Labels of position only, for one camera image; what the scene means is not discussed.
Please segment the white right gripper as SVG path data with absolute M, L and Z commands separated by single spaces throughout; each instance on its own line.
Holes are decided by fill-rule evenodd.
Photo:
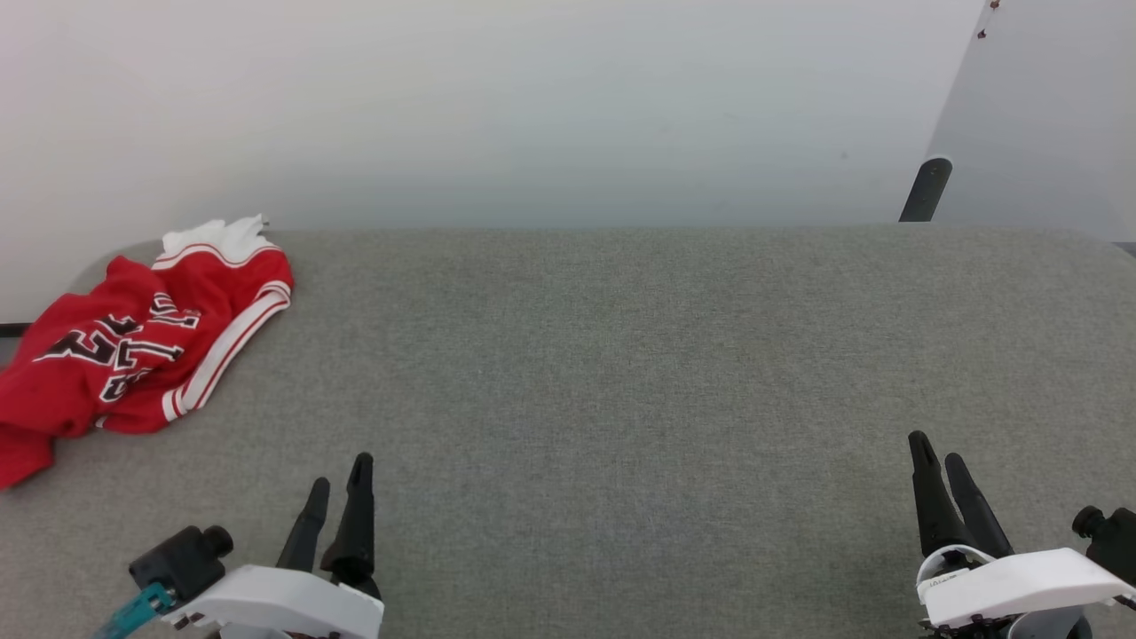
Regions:
M 929 437 L 907 440 L 925 557 L 914 587 L 933 634 L 1064 638 L 1085 607 L 1133 603 L 1131 583 L 1071 548 L 1014 555 L 961 454 L 945 458 L 957 511 Z

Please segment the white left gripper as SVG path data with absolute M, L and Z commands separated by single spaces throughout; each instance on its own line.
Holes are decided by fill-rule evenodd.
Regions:
M 214 628 L 220 638 L 377 638 L 384 619 L 375 571 L 373 456 L 357 454 L 337 533 L 315 570 L 327 517 L 328 478 L 317 478 L 276 567 L 244 565 L 165 615 L 174 628 Z

